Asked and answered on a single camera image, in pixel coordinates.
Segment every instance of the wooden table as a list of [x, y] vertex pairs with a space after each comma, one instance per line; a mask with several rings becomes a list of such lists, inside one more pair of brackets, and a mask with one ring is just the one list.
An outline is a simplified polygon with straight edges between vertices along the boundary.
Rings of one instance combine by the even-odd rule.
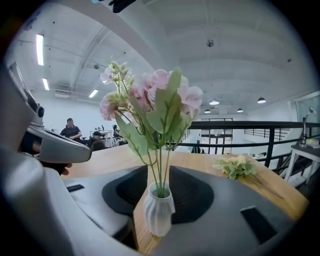
[[[162, 152], [162, 159], [166, 161], [167, 151]], [[217, 176], [224, 176], [221, 170], [212, 167], [218, 158], [227, 158], [229, 156], [212, 155], [212, 154], [195, 154], [183, 152], [170, 152], [169, 164], [190, 168]], [[256, 192], [272, 201], [287, 213], [293, 220], [298, 220], [304, 213], [308, 200], [298, 192], [294, 187], [290, 186], [281, 177], [260, 164], [258, 161], [246, 156], [256, 166], [256, 177], [263, 185], [251, 178], [241, 178], [240, 182], [248, 185]], [[92, 157], [88, 162], [74, 163], [69, 170], [70, 174], [64, 178], [81, 178], [92, 175], [105, 174], [119, 171], [133, 166], [143, 165], [142, 161], [129, 148], [128, 145], [108, 148], [92, 153]], [[148, 184], [154, 182], [152, 171], [149, 168]], [[135, 230], [139, 251], [149, 254], [152, 249], [160, 242], [161, 238], [152, 236], [145, 225], [143, 215], [143, 201], [147, 194], [144, 192], [141, 200], [133, 212]]]

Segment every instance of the black pad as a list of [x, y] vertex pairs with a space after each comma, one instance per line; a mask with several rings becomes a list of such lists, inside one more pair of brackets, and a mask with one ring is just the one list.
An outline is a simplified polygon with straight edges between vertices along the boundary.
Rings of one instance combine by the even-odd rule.
[[106, 204], [118, 214], [133, 218], [140, 198], [147, 188], [148, 166], [136, 170], [107, 183], [102, 189]]
[[169, 167], [169, 184], [175, 207], [172, 224], [196, 221], [214, 201], [214, 192], [207, 183], [175, 166]]

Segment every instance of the ceiling beam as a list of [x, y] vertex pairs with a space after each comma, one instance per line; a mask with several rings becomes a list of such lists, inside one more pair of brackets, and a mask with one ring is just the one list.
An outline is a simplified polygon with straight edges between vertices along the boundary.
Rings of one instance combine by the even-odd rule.
[[113, 13], [107, 1], [50, 1], [67, 6], [107, 27], [135, 49], [154, 69], [172, 70], [179, 64], [163, 25], [141, 1], [134, 2], [120, 13]]
[[100, 43], [106, 38], [109, 32], [110, 30], [108, 28], [106, 28], [105, 26], [102, 27], [102, 29], [97, 33], [97, 35], [94, 37], [94, 39], [86, 49], [82, 58], [78, 63], [75, 64], [75, 72], [70, 80], [70, 91], [77, 88], [81, 75], [88, 64], [90, 57], [95, 52]]

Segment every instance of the fluorescent light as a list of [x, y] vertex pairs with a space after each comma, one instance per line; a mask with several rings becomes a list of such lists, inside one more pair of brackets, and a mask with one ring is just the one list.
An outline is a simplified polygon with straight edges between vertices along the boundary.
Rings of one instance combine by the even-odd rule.
[[91, 94], [89, 95], [89, 98], [93, 98], [97, 92], [99, 92], [99, 91], [94, 89], [93, 92], [91, 92]]
[[267, 101], [264, 99], [264, 98], [262, 98], [262, 97], [260, 97], [259, 99], [258, 99], [258, 103], [259, 104], [262, 104], [262, 103], [266, 103]]
[[46, 78], [42, 78], [44, 88], [49, 91], [49, 85], [48, 85], [48, 80]]
[[37, 34], [36, 35], [36, 55], [38, 57], [38, 64], [43, 66], [44, 65], [44, 35]]
[[210, 105], [218, 105], [219, 103], [220, 103], [219, 100], [214, 98], [209, 104]]

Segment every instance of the window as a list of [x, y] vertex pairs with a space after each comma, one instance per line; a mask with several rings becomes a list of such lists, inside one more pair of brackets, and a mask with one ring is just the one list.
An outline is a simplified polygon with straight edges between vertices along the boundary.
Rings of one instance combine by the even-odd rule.
[[[233, 121], [232, 118], [201, 118], [202, 122], [207, 121]], [[201, 143], [202, 144], [232, 144], [233, 130], [232, 129], [202, 129]], [[230, 154], [231, 147], [204, 147], [204, 152], [211, 155]]]
[[[302, 97], [302, 99], [298, 99], [295, 104], [298, 122], [304, 121], [304, 118], [310, 112], [309, 107], [312, 107], [316, 111], [316, 114], [311, 113], [306, 121], [307, 123], [320, 123], [320, 113], [317, 111], [320, 108], [320, 91], [316, 91]], [[313, 127], [311, 132], [313, 136], [318, 135], [320, 134], [320, 128]]]

